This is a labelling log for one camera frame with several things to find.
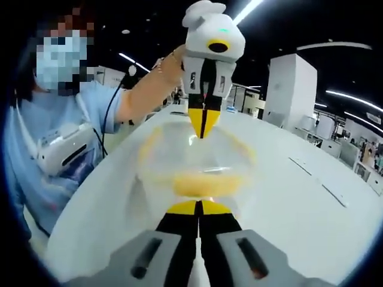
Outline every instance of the transparent cup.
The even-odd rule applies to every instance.
[[[252,150],[221,127],[198,139],[190,123],[174,122],[156,128],[142,144],[138,177],[155,221],[175,203],[201,199],[239,216],[254,163]]]

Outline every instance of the robotic gripper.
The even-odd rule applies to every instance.
[[[236,61],[245,49],[245,38],[233,20],[222,14],[225,9],[224,4],[203,0],[190,6],[183,19],[188,28],[183,84],[189,95],[191,124],[199,138],[205,138],[219,118]]]

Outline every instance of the ceiling light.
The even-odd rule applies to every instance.
[[[370,123],[369,121],[366,121],[366,120],[364,120],[364,119],[362,119],[362,118],[360,118],[360,117],[357,117],[356,115],[350,114],[349,112],[345,112],[345,114],[346,114],[346,115],[350,115],[350,116],[352,116],[352,117],[354,117],[354,118],[357,118],[358,120],[360,120],[360,121],[362,121],[362,122],[364,122],[364,123],[366,123],[366,124],[369,124],[370,126],[376,128],[376,129],[379,130],[381,133],[383,133],[383,130],[382,130],[382,129],[380,129],[380,128],[377,127],[376,125]]]
[[[315,106],[321,106],[321,107],[323,107],[323,108],[326,108],[326,107],[327,107],[327,105],[323,105],[322,103],[315,103]]]
[[[321,48],[321,47],[334,47],[334,46],[355,47],[355,48],[362,48],[362,49],[372,50],[371,46],[368,46],[366,44],[361,44],[361,43],[354,43],[354,42],[326,42],[326,43],[320,43],[320,44],[311,44],[311,45],[301,46],[301,47],[297,48],[297,51],[302,51],[302,50],[312,49],[312,48]]]
[[[261,4],[263,0],[251,0],[249,4],[238,14],[237,17],[234,18],[234,24],[238,25],[247,15],[252,12],[259,4]]]
[[[341,97],[346,97],[347,99],[351,99],[351,100],[356,100],[357,102],[360,102],[360,103],[363,103],[367,106],[370,106],[371,108],[374,108],[374,109],[377,109],[379,112],[383,112],[383,109],[374,105],[373,103],[370,103],[366,100],[362,100],[362,99],[358,99],[357,97],[352,97],[352,96],[349,96],[348,94],[342,94],[342,93],[338,93],[337,91],[326,91],[326,93],[328,94],[335,94],[337,96],[341,96]]]
[[[122,58],[125,58],[126,60],[132,62],[133,64],[136,64],[137,66],[139,66],[141,69],[147,71],[148,73],[150,72],[147,68],[145,68],[144,66],[142,66],[140,63],[137,63],[136,61],[134,61],[132,58],[128,57],[127,55],[123,54],[123,53],[119,53],[119,55],[122,57]]]

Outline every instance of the white tabletop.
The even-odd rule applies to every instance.
[[[171,105],[138,127],[84,181],[60,216],[48,242],[46,262],[59,280],[93,274],[110,254],[153,223],[135,184],[137,150],[171,115]],[[339,284],[373,243],[382,203],[349,168],[303,139],[245,114],[222,112],[219,125],[256,152],[251,214],[240,218],[288,256],[306,277]],[[343,197],[343,207],[323,188]]]

